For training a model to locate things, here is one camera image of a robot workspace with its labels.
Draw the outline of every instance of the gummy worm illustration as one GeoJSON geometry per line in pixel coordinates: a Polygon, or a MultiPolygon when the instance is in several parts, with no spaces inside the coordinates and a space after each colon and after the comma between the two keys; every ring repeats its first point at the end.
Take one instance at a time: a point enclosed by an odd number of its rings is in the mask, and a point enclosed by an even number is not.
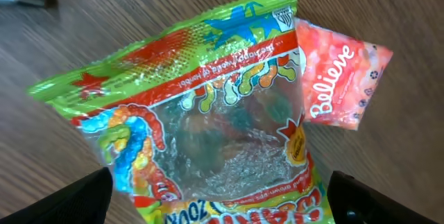
{"type": "Polygon", "coordinates": [[[218,90],[223,91],[224,101],[227,105],[234,105],[241,96],[251,94],[256,85],[262,88],[270,87],[277,76],[286,78],[288,81],[294,81],[296,79],[296,70],[293,67],[286,66],[290,60],[293,61],[289,54],[287,54],[256,64],[246,71],[240,71],[230,76],[221,76],[218,80],[206,83],[198,89],[185,94],[181,100],[182,109],[192,109],[195,99],[202,97],[203,99],[199,103],[199,110],[202,113],[206,113],[211,110],[218,90]]]}
{"type": "Polygon", "coordinates": [[[110,117],[108,128],[99,137],[98,143],[109,164],[112,163],[109,148],[114,145],[114,149],[118,152],[114,161],[114,174],[116,188],[119,191],[130,192],[132,169],[135,187],[151,186],[155,199],[180,199],[177,186],[153,161],[153,146],[158,150],[164,150],[165,143],[162,124],[147,107],[134,104],[120,105],[110,117]],[[143,119],[151,132],[146,126],[130,127],[126,124],[129,118],[143,119]]]}

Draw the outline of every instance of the colorful gummy worm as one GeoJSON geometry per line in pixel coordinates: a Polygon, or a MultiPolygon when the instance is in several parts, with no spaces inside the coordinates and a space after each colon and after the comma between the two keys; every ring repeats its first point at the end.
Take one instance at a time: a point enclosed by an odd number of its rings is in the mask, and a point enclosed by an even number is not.
{"type": "Polygon", "coordinates": [[[241,96],[251,94],[254,87],[259,85],[268,88],[273,84],[277,76],[293,81],[296,78],[296,70],[286,65],[293,60],[289,54],[270,59],[266,62],[256,64],[247,71],[240,71],[229,76],[221,76],[218,80],[206,83],[201,87],[185,94],[180,102],[182,109],[190,110],[194,107],[194,99],[204,97],[199,102],[199,110],[202,113],[209,112],[216,100],[216,91],[223,90],[224,101],[227,105],[236,104],[241,96]]]}
{"type": "Polygon", "coordinates": [[[105,161],[114,163],[117,190],[133,192],[130,183],[133,171],[134,187],[151,186],[156,199],[180,199],[177,186],[153,161],[153,146],[160,151],[165,149],[163,126],[154,112],[145,106],[120,105],[82,121],[82,129],[88,133],[103,130],[97,143],[105,161]],[[117,158],[112,157],[111,150],[117,158]]]}

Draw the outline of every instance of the gummy worm bag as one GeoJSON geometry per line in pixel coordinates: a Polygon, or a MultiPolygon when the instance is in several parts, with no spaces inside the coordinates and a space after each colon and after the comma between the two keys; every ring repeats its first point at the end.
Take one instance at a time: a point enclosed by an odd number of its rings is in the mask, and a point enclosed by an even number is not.
{"type": "Polygon", "coordinates": [[[331,223],[305,148],[296,0],[239,0],[45,80],[148,223],[331,223]]]}

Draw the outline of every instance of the candy bag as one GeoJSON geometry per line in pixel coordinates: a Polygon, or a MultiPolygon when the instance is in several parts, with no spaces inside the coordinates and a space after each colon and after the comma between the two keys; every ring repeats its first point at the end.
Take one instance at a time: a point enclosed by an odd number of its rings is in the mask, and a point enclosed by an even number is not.
{"type": "Polygon", "coordinates": [[[305,121],[357,130],[393,52],[296,19],[305,121]]]}
{"type": "Polygon", "coordinates": [[[29,93],[77,126],[148,223],[330,222],[300,125],[295,13],[236,1],[29,93]]]}

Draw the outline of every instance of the black object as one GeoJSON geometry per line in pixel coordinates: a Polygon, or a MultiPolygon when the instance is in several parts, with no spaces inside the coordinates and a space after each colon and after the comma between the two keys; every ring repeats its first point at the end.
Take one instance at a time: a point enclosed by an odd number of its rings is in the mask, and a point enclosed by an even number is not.
{"type": "Polygon", "coordinates": [[[112,194],[112,176],[100,169],[0,220],[0,224],[103,224],[112,194]]]}
{"type": "MultiPolygon", "coordinates": [[[[0,224],[103,224],[112,194],[107,168],[0,220],[0,224]]],[[[327,193],[336,224],[436,224],[381,193],[334,171],[327,193]]]]}
{"type": "Polygon", "coordinates": [[[435,224],[340,171],[333,172],[327,197],[336,224],[435,224]]]}

